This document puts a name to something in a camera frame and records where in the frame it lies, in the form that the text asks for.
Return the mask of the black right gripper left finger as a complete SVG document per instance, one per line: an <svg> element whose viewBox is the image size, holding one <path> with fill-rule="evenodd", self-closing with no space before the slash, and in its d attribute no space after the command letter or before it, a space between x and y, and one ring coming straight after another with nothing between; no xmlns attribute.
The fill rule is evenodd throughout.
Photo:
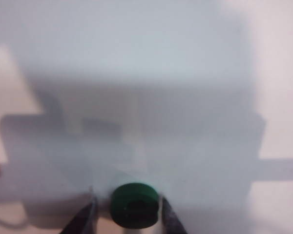
<svg viewBox="0 0 293 234"><path fill-rule="evenodd" d="M66 224L60 234L95 234L98 223L98 200L93 191L89 189L90 202L81 208Z"/></svg>

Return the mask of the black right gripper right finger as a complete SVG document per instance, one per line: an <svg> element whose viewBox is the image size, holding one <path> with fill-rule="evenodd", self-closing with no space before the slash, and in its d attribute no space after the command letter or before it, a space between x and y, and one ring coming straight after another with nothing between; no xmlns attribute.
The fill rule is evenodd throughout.
<svg viewBox="0 0 293 234"><path fill-rule="evenodd" d="M180 221L178 215L169 203L166 196L160 195L159 199L159 221L161 223L162 234L187 234L184 225Z"/></svg>

